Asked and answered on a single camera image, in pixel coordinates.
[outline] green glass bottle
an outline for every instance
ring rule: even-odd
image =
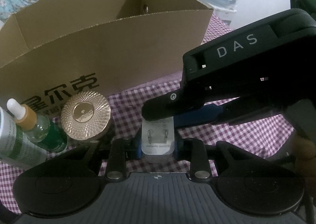
[[[0,107],[0,162],[23,170],[45,162],[46,151],[29,141],[13,118]]]
[[[27,105],[20,105],[11,98],[7,102],[8,110],[15,116],[15,122],[28,139],[47,151],[61,152],[67,147],[67,135],[47,116],[37,115]]]

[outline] purple checkered tablecloth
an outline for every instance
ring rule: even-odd
[[[228,26],[213,15],[203,42],[230,31],[231,29]],[[147,99],[178,89],[180,79],[181,73],[179,72],[108,97],[116,126],[116,137],[134,136],[142,123],[141,107],[143,103]],[[222,104],[224,102],[227,102],[227,100],[215,103]],[[180,134],[184,138],[195,137],[201,139],[204,143],[210,145],[214,145],[219,140],[224,140],[265,158],[276,153],[292,131],[292,126],[281,115],[278,115],[236,126],[223,124],[185,128],[180,130]],[[69,141],[68,150],[76,145],[73,140]],[[48,153],[47,157],[50,159],[56,155],[55,153]],[[213,174],[216,174],[213,162],[210,161],[210,164]],[[99,175],[104,174],[105,166],[106,162],[103,162]],[[188,172],[189,168],[189,162],[177,162],[174,159],[165,164],[151,164],[146,159],[127,162],[128,171]],[[20,213],[20,211],[12,194],[12,186],[15,179],[22,172],[21,169],[0,163],[0,199],[5,207],[15,213]]]

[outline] metal screw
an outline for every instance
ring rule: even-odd
[[[132,136],[127,136],[127,137],[124,137],[124,138],[123,138],[124,143],[125,143],[126,145],[130,145],[130,144],[132,143],[132,139],[133,139]]]
[[[119,171],[110,171],[108,174],[107,174],[107,177],[110,178],[110,179],[120,179],[123,177],[123,174]]]
[[[205,170],[199,170],[197,171],[194,176],[197,178],[208,178],[210,176],[210,173]]]
[[[170,95],[170,99],[171,99],[171,100],[175,100],[176,97],[177,97],[177,94],[176,94],[176,93],[172,93],[172,94]]]

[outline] round gold container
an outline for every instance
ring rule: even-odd
[[[64,105],[60,118],[66,134],[80,141],[99,139],[112,122],[108,100],[92,90],[72,96]]]

